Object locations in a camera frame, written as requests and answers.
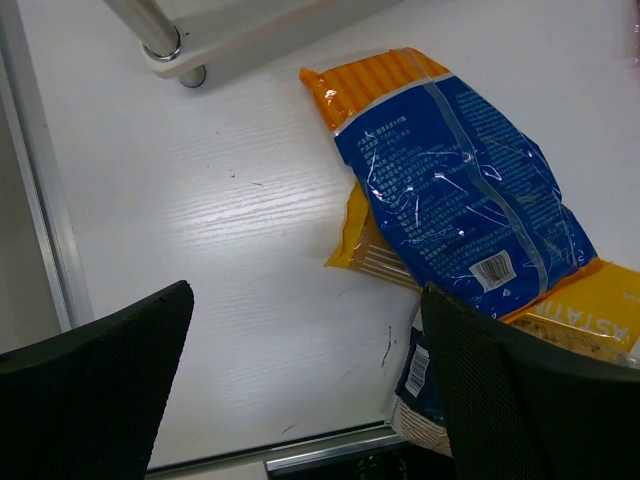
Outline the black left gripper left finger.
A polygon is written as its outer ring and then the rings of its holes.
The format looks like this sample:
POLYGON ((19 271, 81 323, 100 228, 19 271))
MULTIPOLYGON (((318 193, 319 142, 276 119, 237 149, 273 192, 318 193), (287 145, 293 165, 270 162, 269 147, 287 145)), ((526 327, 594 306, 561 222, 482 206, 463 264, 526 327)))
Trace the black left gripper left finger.
POLYGON ((144 478, 193 309, 181 280, 3 354, 2 478, 144 478))

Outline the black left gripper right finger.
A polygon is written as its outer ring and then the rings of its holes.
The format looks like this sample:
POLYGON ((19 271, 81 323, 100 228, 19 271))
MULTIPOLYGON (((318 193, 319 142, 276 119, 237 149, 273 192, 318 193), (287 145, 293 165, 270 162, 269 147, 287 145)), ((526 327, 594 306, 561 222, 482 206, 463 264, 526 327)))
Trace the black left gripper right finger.
POLYGON ((554 346, 434 284, 421 314, 458 478, 638 478, 638 369, 554 346))

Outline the yellow spaghetti packet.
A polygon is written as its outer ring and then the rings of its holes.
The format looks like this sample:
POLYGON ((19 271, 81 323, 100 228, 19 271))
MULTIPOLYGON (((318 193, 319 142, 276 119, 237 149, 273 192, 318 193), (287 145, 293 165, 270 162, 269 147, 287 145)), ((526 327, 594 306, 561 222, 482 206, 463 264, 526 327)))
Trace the yellow spaghetti packet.
POLYGON ((415 291, 420 289, 379 232, 358 183, 346 203, 339 243, 325 266, 360 272, 415 291))

